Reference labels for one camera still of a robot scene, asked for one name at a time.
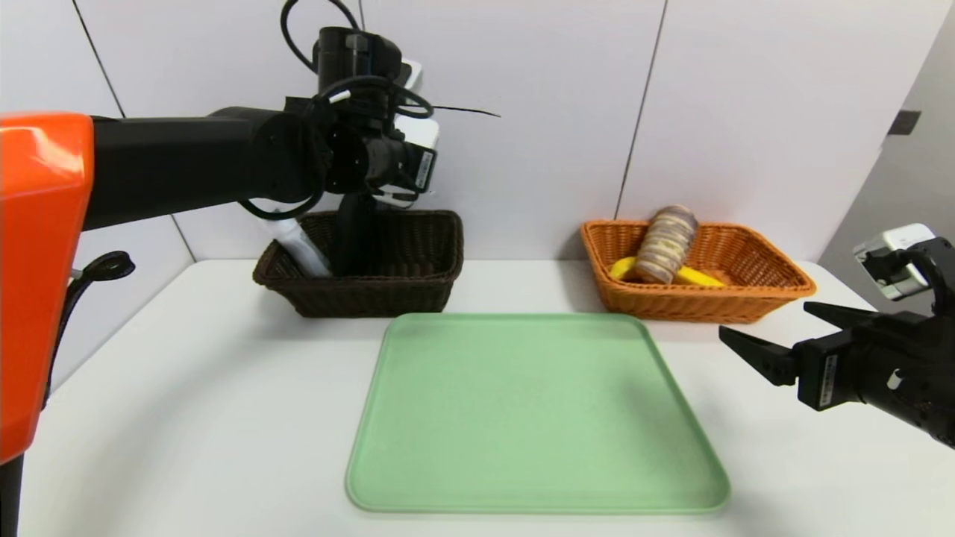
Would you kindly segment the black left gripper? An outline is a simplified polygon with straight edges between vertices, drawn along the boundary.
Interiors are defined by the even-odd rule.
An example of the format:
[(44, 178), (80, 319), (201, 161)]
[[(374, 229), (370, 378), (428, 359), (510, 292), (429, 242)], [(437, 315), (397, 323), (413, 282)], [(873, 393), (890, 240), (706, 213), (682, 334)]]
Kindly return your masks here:
[(427, 192), (436, 150), (388, 136), (365, 136), (367, 190), (382, 192), (396, 186), (416, 194)]

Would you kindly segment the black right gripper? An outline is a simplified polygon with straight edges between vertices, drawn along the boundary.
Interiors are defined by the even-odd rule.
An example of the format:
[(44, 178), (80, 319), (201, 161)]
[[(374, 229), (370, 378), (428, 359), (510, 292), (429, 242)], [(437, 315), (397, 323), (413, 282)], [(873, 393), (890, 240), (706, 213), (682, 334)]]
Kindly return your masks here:
[(839, 332), (792, 349), (727, 326), (718, 337), (774, 386), (792, 386), (798, 378), (798, 400), (815, 411), (868, 404), (952, 448), (952, 317), (817, 301), (805, 302), (803, 310)]

